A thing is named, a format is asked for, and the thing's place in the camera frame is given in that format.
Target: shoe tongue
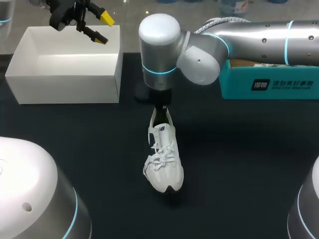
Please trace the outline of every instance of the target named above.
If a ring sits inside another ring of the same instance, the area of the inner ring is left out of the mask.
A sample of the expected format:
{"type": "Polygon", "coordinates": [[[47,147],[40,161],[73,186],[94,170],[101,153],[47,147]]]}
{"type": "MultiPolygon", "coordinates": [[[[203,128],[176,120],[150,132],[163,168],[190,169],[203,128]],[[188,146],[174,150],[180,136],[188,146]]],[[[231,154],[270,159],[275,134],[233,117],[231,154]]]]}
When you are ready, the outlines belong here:
{"type": "Polygon", "coordinates": [[[169,140],[169,129],[170,125],[168,123],[161,123],[156,125],[156,128],[159,132],[159,140],[162,147],[168,146],[170,144],[169,140]]]}

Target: shoe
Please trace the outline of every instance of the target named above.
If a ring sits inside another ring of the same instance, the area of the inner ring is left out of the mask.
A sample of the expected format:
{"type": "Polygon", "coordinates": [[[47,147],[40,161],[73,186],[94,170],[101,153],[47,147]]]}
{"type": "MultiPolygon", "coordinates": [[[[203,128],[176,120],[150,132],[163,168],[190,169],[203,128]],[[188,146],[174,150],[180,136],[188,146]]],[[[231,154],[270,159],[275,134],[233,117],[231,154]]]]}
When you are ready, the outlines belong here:
{"type": "Polygon", "coordinates": [[[154,126],[156,116],[155,108],[149,127],[151,155],[145,162],[143,173],[157,191],[176,192],[183,184],[184,170],[179,158],[175,127],[168,109],[166,110],[168,123],[154,126]]]}

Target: black tabletop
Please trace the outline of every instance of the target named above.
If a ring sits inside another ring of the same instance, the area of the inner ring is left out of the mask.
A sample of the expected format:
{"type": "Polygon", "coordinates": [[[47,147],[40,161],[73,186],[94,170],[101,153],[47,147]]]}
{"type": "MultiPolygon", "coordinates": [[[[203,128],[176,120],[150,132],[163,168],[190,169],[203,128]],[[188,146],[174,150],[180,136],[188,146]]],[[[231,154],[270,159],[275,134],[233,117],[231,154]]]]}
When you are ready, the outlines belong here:
{"type": "Polygon", "coordinates": [[[184,81],[169,107],[185,179],[177,198],[143,175],[152,106],[136,103],[138,53],[119,104],[20,106],[0,57],[0,136],[45,148],[87,205],[93,239],[286,239],[287,215],[319,155],[319,102],[226,101],[184,81]]]}

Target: white cardboard box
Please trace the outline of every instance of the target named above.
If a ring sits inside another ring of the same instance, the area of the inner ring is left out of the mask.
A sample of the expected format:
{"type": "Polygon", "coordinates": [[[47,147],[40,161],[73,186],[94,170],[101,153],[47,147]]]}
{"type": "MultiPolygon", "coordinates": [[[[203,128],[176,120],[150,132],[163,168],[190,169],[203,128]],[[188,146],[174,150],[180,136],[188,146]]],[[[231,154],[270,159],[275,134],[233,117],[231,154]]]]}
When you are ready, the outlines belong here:
{"type": "Polygon", "coordinates": [[[19,104],[118,103],[123,51],[119,26],[90,26],[106,45],[68,26],[29,27],[6,80],[19,104]]]}

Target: teal box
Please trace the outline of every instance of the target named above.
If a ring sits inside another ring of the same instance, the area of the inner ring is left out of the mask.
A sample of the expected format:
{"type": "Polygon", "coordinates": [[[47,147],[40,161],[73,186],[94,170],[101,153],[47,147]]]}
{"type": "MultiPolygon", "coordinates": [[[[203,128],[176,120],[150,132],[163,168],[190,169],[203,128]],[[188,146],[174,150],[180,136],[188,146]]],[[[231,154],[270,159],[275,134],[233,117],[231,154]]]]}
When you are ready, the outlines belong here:
{"type": "Polygon", "coordinates": [[[234,67],[219,75],[224,99],[319,99],[319,67],[234,67]]]}

